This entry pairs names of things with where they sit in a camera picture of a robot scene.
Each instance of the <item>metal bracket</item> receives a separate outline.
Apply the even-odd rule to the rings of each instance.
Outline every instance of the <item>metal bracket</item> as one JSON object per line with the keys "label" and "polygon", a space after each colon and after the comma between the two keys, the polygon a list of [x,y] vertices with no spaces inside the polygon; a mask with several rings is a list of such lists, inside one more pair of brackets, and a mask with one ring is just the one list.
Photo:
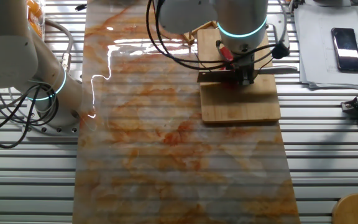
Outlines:
{"label": "metal bracket", "polygon": [[304,3],[305,3],[305,0],[291,0],[290,5],[289,5],[291,15],[293,15],[293,11],[295,9],[298,9],[299,5],[302,5]]}
{"label": "metal bracket", "polygon": [[[283,14],[269,14],[267,15],[267,24],[273,26],[274,37],[276,41],[279,41],[283,35],[285,17]],[[290,47],[290,38],[288,37],[288,32],[284,34],[284,45]]]}

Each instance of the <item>orange stain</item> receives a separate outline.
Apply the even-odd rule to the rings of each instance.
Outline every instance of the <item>orange stain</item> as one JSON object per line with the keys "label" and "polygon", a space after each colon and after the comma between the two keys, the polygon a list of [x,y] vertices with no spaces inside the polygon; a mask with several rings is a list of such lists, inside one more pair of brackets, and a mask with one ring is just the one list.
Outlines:
{"label": "orange stain", "polygon": [[238,137],[247,137],[251,134],[254,134],[256,132],[260,131],[260,128],[231,128],[228,129],[228,132],[226,133],[226,136],[228,138],[238,138]]}
{"label": "orange stain", "polygon": [[193,121],[183,121],[176,131],[165,135],[163,142],[171,146],[186,142],[188,135],[191,134],[190,131],[193,130],[193,125]]}

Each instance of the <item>black phone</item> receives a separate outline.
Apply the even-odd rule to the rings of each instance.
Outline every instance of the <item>black phone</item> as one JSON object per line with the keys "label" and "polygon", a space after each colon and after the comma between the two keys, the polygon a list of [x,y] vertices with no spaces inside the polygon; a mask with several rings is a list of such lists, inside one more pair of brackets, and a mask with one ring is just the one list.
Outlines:
{"label": "black phone", "polygon": [[341,72],[358,72],[358,47],[354,29],[333,28],[334,48]]}

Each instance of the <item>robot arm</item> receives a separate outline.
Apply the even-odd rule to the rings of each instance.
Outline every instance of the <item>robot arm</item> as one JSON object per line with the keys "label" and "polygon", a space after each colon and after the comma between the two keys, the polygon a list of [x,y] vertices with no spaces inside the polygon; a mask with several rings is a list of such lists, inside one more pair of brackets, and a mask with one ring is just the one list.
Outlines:
{"label": "robot arm", "polygon": [[[61,105],[50,125],[77,122],[72,114],[81,104],[81,84],[68,75],[68,70],[31,28],[26,1],[0,0],[0,88],[15,87],[25,93],[36,81],[48,83]],[[48,97],[42,90],[35,107],[40,111],[47,109],[48,101],[41,99]]]}
{"label": "robot arm", "polygon": [[[272,52],[273,57],[280,59],[289,54],[286,18],[283,14],[267,15],[268,0],[166,0],[162,5],[161,0],[154,1],[155,5],[161,6],[161,25],[169,32],[183,34],[205,22],[218,21],[221,42],[234,56],[235,70],[203,72],[203,77],[199,76],[199,82],[213,82],[215,78],[224,80],[230,77],[230,80],[236,80],[243,85],[252,84],[257,73],[254,71],[254,54],[249,52],[255,50],[263,41],[267,24],[273,25],[277,39],[277,46]],[[263,70],[266,72],[261,70],[260,74],[271,71],[275,71],[276,74],[298,71],[295,67]]]}

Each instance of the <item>wooden cutting board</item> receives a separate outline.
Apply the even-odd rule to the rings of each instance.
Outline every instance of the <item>wooden cutting board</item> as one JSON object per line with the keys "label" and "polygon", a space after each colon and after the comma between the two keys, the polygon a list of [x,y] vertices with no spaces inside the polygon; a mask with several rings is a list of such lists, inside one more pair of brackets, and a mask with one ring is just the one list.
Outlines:
{"label": "wooden cutting board", "polygon": [[[198,54],[200,60],[221,60],[215,42],[220,39],[219,31],[206,29],[198,31]],[[260,45],[267,45],[267,35]],[[261,58],[269,52],[265,49],[257,52],[255,58]],[[255,64],[255,69],[266,64],[267,57]],[[205,123],[233,123],[278,121],[281,118],[280,105],[274,75],[259,75],[255,83],[249,86],[228,88],[219,83],[201,84],[201,110]]]}
{"label": "wooden cutting board", "polygon": [[338,201],[333,210],[333,224],[358,224],[358,194]]}

